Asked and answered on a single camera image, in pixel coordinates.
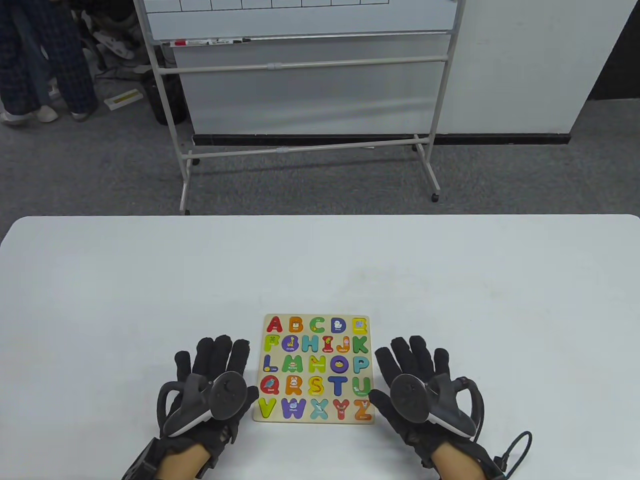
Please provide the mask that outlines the person's right hand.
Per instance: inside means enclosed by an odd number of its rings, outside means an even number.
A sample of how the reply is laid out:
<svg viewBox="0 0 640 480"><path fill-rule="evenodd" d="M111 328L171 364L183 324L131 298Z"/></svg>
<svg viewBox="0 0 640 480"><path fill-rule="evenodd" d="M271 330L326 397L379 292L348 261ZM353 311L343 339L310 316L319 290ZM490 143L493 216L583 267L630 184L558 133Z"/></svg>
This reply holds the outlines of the person's right hand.
<svg viewBox="0 0 640 480"><path fill-rule="evenodd" d="M480 470L482 479L503 479L502 470L474 441L477 424L457 402L446 349L430 352L422 336L394 338L390 347L375 350L377 365L389 393L372 389L369 402L387 420L422 465L445 478L443 462L435 454L450 446L464 461Z"/></svg>

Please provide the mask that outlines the person's left hand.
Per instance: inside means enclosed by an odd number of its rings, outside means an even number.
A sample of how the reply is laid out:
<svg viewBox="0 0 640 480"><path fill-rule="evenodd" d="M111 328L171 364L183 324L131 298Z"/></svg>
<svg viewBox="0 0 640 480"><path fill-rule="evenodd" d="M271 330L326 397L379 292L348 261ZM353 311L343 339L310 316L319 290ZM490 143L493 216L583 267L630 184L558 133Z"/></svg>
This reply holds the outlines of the person's left hand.
<svg viewBox="0 0 640 480"><path fill-rule="evenodd" d="M160 388L160 438L174 457L196 448L204 451L197 478L213 469L226 446L235 442L240 421L258 399L258 388L243 377L249 354L246 339L226 334L202 338L194 359L187 350L174 355L176 380Z"/></svg>

